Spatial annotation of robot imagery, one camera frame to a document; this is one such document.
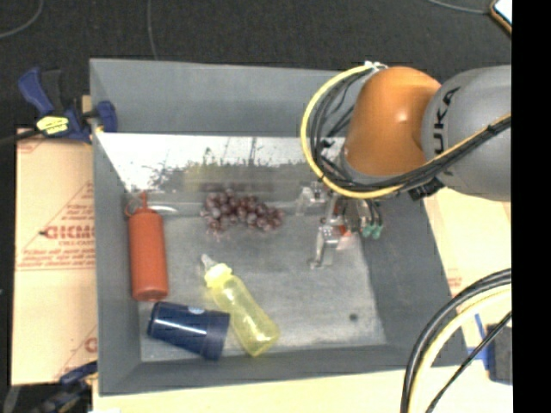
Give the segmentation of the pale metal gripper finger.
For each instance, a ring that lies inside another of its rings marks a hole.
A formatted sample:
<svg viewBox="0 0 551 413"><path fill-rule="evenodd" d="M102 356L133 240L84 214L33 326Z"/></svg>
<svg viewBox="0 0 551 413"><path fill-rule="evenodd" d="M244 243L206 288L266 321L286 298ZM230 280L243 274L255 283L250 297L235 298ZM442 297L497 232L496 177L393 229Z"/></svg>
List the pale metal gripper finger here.
<svg viewBox="0 0 551 413"><path fill-rule="evenodd" d="M302 187L296 200L295 214L304 216L321 213L325 206L325 193L320 188Z"/></svg>
<svg viewBox="0 0 551 413"><path fill-rule="evenodd" d="M330 267L333 264L339 241L340 236L335 226L320 226L313 257L308 261L309 267L312 269Z"/></svg>

